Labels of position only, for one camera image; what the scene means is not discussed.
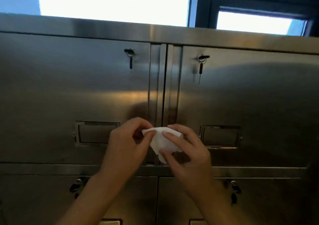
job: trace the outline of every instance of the stainless steel locker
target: stainless steel locker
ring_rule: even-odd
[[[229,215],[241,220],[242,224],[309,224],[305,203],[306,191],[301,179],[216,179],[220,192],[228,203]],[[236,193],[231,183],[236,182],[241,192]],[[237,203],[232,204],[232,194]],[[218,200],[213,201],[218,207]],[[206,222],[195,203],[186,195],[175,178],[160,178],[157,205],[157,225],[205,225]]]
[[[209,58],[200,75],[201,55]],[[163,125],[191,127],[212,165],[307,167],[315,159],[317,55],[169,45],[166,76]]]
[[[70,193],[69,189],[77,178],[2,176],[0,199],[3,218],[0,217],[0,223],[2,220],[5,225],[53,225],[74,201],[74,193]],[[157,177],[133,177],[116,197],[101,224],[154,224],[156,190]]]
[[[0,33],[0,162],[100,164],[112,129],[156,124],[159,55],[143,42]]]

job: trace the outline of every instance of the finger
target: finger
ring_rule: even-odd
[[[122,126],[121,129],[124,130],[125,132],[129,132],[130,134],[134,134],[134,132],[137,129],[150,129],[152,128],[153,125],[142,118],[132,118],[129,121],[125,122]]]
[[[180,176],[181,173],[184,172],[184,168],[176,161],[171,152],[160,149],[159,153],[164,157],[175,176]]]
[[[187,142],[186,140],[182,139],[181,137],[176,136],[175,134],[169,132],[162,132],[162,135],[167,138],[169,141],[173,142],[177,147],[179,147],[186,155],[192,158],[194,153],[194,147]]]
[[[138,153],[140,155],[143,155],[143,158],[145,158],[148,147],[150,146],[151,141],[153,137],[155,136],[155,134],[156,134],[156,131],[148,132],[143,138],[143,140],[140,142],[140,144],[138,144],[137,146]]]
[[[183,126],[183,125],[180,125],[180,124],[168,125],[167,127],[184,134],[184,136],[193,145],[197,145],[199,142],[201,143],[201,140],[199,139],[197,134],[189,127],[186,127],[186,126]]]

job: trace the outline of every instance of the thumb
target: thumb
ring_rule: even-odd
[[[155,136],[155,134],[156,134],[156,131],[151,131],[144,136],[142,142],[140,142],[140,144],[137,146],[139,153],[146,155],[148,147],[150,146],[151,141],[153,137]]]
[[[170,151],[160,149],[159,153],[163,155],[175,176],[178,176],[183,171],[182,165],[177,162]]]

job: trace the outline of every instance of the left hand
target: left hand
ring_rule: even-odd
[[[124,186],[143,162],[156,132],[148,132],[139,144],[133,136],[143,136],[141,130],[152,127],[142,118],[133,118],[111,131],[98,176],[106,179],[109,185],[119,188]]]

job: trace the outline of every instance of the cabinet top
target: cabinet top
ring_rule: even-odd
[[[0,13],[0,32],[319,54],[319,38]]]

